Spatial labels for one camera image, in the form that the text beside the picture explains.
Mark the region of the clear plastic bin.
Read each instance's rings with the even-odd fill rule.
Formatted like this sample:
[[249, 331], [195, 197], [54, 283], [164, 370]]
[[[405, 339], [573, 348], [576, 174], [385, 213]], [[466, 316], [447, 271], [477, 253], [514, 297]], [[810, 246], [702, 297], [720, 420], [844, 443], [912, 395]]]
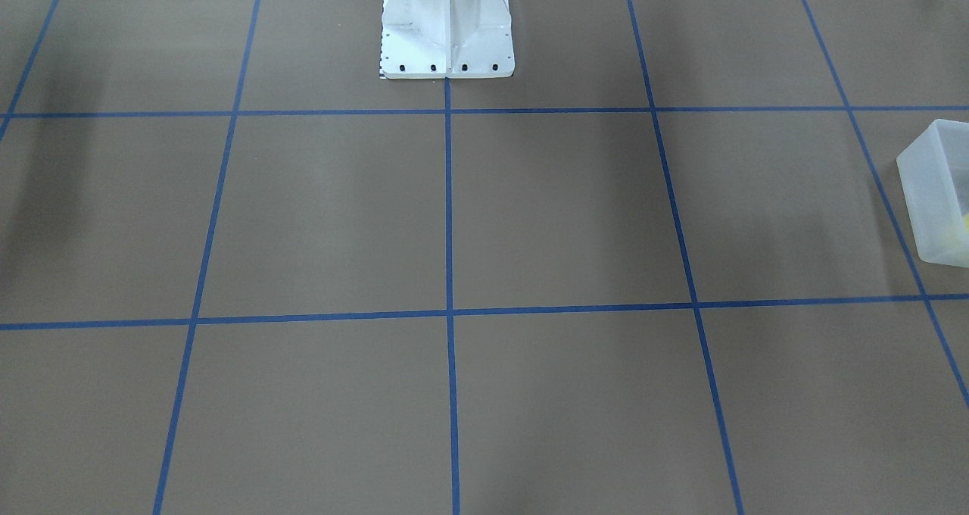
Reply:
[[931, 122], [896, 165], [918, 257], [968, 267], [968, 123]]

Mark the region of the white pedestal column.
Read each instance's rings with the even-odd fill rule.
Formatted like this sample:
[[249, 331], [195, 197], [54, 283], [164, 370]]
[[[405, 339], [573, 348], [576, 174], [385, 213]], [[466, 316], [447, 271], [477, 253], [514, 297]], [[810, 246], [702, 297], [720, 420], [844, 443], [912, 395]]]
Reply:
[[388, 80], [506, 78], [516, 72], [509, 0], [383, 0]]

